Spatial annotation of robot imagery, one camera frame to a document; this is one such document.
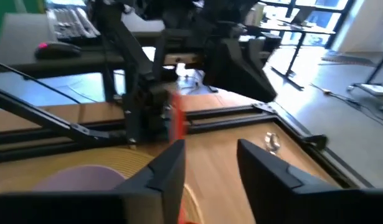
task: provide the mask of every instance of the gray floor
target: gray floor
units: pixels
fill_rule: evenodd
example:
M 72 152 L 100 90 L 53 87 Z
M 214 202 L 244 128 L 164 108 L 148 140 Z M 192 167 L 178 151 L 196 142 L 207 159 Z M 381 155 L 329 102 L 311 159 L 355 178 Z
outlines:
M 271 64 L 281 64 L 291 53 L 278 52 L 278 58 L 273 57 Z M 373 61 L 378 61 L 381 55 L 365 54 Z M 372 108 L 378 116 L 383 113 L 376 110 L 375 99 L 362 91 L 355 90 L 351 95 L 345 89 L 350 83 L 363 81 L 372 71 L 371 67 L 358 65 L 326 65 L 320 63 L 320 52 L 316 49 L 306 49 L 298 57 L 295 71 L 298 76 L 313 82 L 321 88 L 334 93 L 352 97 Z M 265 69 L 275 88 L 279 92 L 276 102 L 292 114 L 300 123 L 314 134 L 326 134 L 330 138 L 329 147 L 344 159 L 353 169 L 376 187 L 383 187 L 383 126 L 368 118 L 342 101 L 324 96 L 318 89 L 307 86 L 304 91 L 298 91 L 275 75 L 270 67 Z M 180 85 L 183 94 L 207 93 L 203 86 L 195 87 L 195 78 L 182 70 Z M 377 77 L 377 82 L 383 82 L 383 71 Z M 69 94 L 81 102 L 103 101 L 101 77 L 98 73 L 60 77 L 43 80 L 58 90 Z M 123 75 L 116 75 L 117 89 L 123 89 Z M 26 100 L 34 105 L 64 105 L 73 103 L 70 100 L 51 92 L 32 82 L 26 82 L 13 73 L 0 73 L 0 88 Z

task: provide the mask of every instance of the desk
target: desk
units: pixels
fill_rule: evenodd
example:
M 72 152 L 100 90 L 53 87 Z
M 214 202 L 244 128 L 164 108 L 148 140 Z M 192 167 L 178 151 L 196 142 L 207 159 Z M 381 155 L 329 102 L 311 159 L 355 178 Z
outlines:
M 255 101 L 235 93 L 183 96 L 186 111 L 239 106 L 252 102 Z M 82 122 L 85 123 L 123 118 L 121 110 L 109 103 L 90 103 L 84 107 L 86 113 Z M 79 105 L 49 106 L 45 109 L 68 121 L 79 121 Z M 34 127 L 28 121 L 0 111 L 0 131 Z M 267 132 L 279 135 L 281 149 L 278 155 L 282 159 L 337 185 L 333 178 L 273 123 L 190 135 L 186 138 L 186 183 L 196 195 L 206 224 L 254 223 L 237 167 L 236 140 L 245 138 L 264 147 L 263 139 Z M 136 150 L 156 156 L 166 146 L 166 143 L 156 143 L 138 146 Z
M 296 73 L 292 71 L 292 66 L 296 60 L 296 57 L 298 56 L 298 53 L 303 45 L 303 41 L 305 40 L 306 34 L 335 34 L 335 32 L 318 27 L 299 27 L 294 26 L 291 24 L 286 24 L 284 22 L 270 19 L 268 22 L 261 23 L 259 26 L 247 26 L 248 30 L 250 32 L 256 33 L 256 32 L 267 32 L 267 31 L 286 31 L 286 32 L 298 32 L 301 34 L 301 37 L 299 39 L 298 44 L 296 45 L 295 52 L 292 56 L 291 62 L 287 67 L 284 68 L 275 68 L 272 67 L 273 71 L 283 77 L 285 80 L 287 80 L 290 84 L 292 84 L 295 88 L 302 90 L 303 85 L 299 84 L 296 80 Z
M 124 15 L 122 20 L 142 45 L 154 45 L 164 29 L 162 21 L 144 21 L 134 13 Z M 37 60 L 34 57 L 36 47 L 47 41 L 57 39 L 49 29 L 45 14 L 5 14 L 0 35 L 0 62 L 34 78 L 101 72 L 106 100 L 111 100 L 113 70 L 123 68 L 123 59 L 117 52 L 108 49 L 105 58 L 101 46 L 83 47 L 79 58 Z M 105 60 L 109 71 L 105 69 Z

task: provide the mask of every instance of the pink object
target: pink object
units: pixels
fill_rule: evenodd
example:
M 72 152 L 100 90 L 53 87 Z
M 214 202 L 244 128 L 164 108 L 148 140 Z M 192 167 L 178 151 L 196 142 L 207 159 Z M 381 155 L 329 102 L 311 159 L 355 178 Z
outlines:
M 39 48 L 46 48 L 47 47 L 47 44 L 46 43 L 41 43 L 39 44 Z
M 87 165 L 60 170 L 39 182 L 34 191 L 111 190 L 126 177 L 105 166 Z

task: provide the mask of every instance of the wooden table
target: wooden table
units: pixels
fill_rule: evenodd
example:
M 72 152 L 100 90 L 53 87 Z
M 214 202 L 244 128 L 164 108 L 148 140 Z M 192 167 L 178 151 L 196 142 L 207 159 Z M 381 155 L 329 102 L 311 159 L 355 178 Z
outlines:
M 235 93 L 183 96 L 186 111 L 239 106 L 253 100 Z M 95 122 L 121 119 L 120 108 L 108 103 L 45 107 L 57 116 L 72 122 Z M 5 111 L 0 111 L 0 131 L 35 128 L 36 125 Z M 281 141 L 278 156 L 329 183 L 335 181 L 310 158 L 286 133 L 274 123 L 256 124 L 241 128 L 189 135 L 186 138 L 186 183 L 196 195 L 205 223 L 254 223 L 253 215 L 240 181 L 236 158 L 237 139 L 244 138 L 264 147 L 267 132 L 277 133 Z M 158 155 L 167 144 L 139 146 L 137 150 Z

